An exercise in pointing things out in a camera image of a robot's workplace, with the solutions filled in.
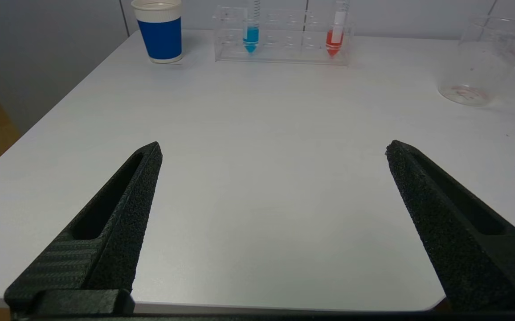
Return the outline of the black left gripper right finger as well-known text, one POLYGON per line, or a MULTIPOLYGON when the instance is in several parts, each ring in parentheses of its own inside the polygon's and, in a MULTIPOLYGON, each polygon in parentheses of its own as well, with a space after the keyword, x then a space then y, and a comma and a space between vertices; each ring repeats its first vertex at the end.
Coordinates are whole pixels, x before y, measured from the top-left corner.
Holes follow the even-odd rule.
POLYGON ((515 311, 515 226, 414 146, 388 167, 455 311, 515 311))

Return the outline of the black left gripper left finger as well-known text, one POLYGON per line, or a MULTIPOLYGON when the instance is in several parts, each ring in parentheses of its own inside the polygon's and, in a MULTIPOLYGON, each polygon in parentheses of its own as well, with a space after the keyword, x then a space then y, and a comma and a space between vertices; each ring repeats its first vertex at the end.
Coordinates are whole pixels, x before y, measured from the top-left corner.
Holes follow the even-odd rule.
POLYGON ((136 150, 4 293, 26 313, 45 290, 132 289, 163 155, 136 150))

